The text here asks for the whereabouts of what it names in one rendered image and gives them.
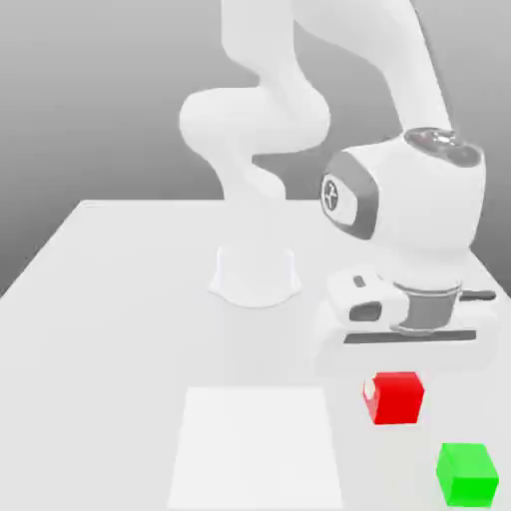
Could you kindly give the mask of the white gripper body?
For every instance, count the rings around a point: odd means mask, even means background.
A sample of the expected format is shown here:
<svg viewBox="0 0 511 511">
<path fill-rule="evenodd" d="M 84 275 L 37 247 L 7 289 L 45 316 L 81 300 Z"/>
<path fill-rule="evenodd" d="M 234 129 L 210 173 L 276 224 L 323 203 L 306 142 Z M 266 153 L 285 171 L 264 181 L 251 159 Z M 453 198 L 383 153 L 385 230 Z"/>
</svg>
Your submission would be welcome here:
<svg viewBox="0 0 511 511">
<path fill-rule="evenodd" d="M 323 375 L 477 370 L 492 361 L 498 348 L 499 319 L 487 308 L 458 310 L 449 327 L 428 335 L 347 331 L 331 314 L 322 315 L 315 365 Z"/>
</svg>

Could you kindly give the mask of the small red cube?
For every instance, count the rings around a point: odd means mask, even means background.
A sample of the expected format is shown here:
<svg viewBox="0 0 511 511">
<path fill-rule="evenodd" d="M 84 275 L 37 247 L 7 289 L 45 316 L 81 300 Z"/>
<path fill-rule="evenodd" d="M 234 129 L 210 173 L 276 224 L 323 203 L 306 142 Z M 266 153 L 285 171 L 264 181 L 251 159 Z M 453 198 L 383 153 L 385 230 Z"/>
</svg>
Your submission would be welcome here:
<svg viewBox="0 0 511 511">
<path fill-rule="evenodd" d="M 362 396 L 375 425 L 415 424 L 422 406 L 424 387 L 415 372 L 376 372 L 372 400 Z"/>
</svg>

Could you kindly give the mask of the small green cube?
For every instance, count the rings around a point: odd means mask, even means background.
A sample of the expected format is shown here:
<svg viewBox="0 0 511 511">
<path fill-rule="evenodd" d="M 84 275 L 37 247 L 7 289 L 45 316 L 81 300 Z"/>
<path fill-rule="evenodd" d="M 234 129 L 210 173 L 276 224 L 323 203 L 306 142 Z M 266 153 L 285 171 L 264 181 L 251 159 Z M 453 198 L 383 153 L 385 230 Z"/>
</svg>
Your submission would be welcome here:
<svg viewBox="0 0 511 511">
<path fill-rule="evenodd" d="M 443 443 L 436 476 L 445 503 L 452 507 L 489 508 L 499 484 L 498 472 L 482 443 Z"/>
</svg>

